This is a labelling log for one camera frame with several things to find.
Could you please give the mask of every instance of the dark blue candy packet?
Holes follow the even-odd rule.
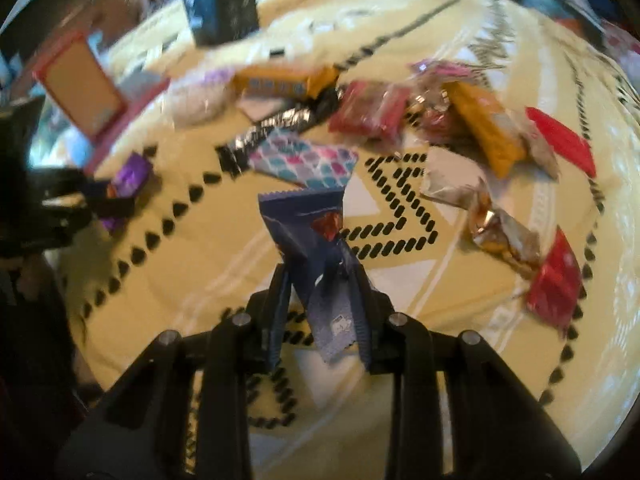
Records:
[[[260,213],[282,254],[322,358],[329,362],[356,342],[350,290],[357,260],[340,237],[344,188],[302,189],[258,196]]]

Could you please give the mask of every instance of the silver screw head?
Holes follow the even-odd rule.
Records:
[[[462,341],[464,341],[468,345],[477,345],[482,341],[480,334],[475,330],[466,330],[466,332],[462,333]]]
[[[391,323],[393,326],[406,325],[407,321],[407,316],[405,316],[402,312],[394,312],[391,316],[389,316],[389,323]]]
[[[158,336],[158,342],[164,346],[170,345],[180,337],[177,330],[165,330]]]
[[[236,326],[245,326],[251,323],[251,316],[246,312],[238,312],[231,318],[231,321]]]

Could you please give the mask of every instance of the yellow candy wrapper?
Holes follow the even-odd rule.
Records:
[[[498,178],[508,176],[513,165],[527,158],[518,129],[495,95],[462,81],[442,85],[450,102],[478,140]]]
[[[335,85],[339,75],[332,66],[270,62],[249,65],[236,72],[234,87],[238,93],[303,101],[317,99],[322,90]]]
[[[505,260],[523,278],[533,278],[540,268],[538,233],[496,206],[484,182],[471,199],[468,229],[478,247]]]

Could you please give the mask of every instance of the red packet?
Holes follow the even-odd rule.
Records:
[[[560,228],[556,240],[531,283],[527,308],[561,330],[569,328],[582,286],[580,267]]]
[[[356,134],[401,144],[402,118],[410,90],[380,81],[352,81],[340,109],[329,119],[329,131]]]
[[[596,165],[586,140],[537,108],[526,108],[526,112],[558,155],[583,170],[587,176],[596,177]]]

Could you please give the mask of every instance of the table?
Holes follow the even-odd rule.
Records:
[[[564,160],[559,184],[520,168],[501,201],[540,232],[544,248],[559,224],[584,266],[566,340],[525,313],[526,282],[464,243],[465,214],[420,197],[427,147],[411,134],[401,163],[408,188],[398,187],[396,162],[361,148],[344,200],[348,243],[366,253],[362,263],[395,308],[432,330],[478,330],[589,465],[640,390],[640,108],[622,71],[569,31],[507,0],[258,1],[261,32],[208,52],[193,48],[180,4],[167,7],[114,47],[111,67],[123,73],[151,60],[179,76],[285,48],[291,57],[338,64],[341,82],[402,81],[409,62],[457,59],[483,66],[508,107],[540,108],[590,141],[597,179]],[[173,43],[161,46],[167,38]],[[230,109],[212,123],[174,130],[160,97],[98,170],[112,175],[137,150],[152,157],[161,178],[122,237],[109,238],[96,224],[58,255],[72,333],[102,386],[162,330],[210,330],[269,283],[279,257],[257,194],[294,186],[254,173],[233,181],[221,174],[213,149],[248,125]],[[333,140],[325,125],[306,136]],[[291,309],[302,312],[295,303]],[[391,383],[364,374],[354,354],[325,365],[303,318],[287,325],[276,380],[255,386],[250,416],[264,419],[251,434],[258,476],[381,478]]]

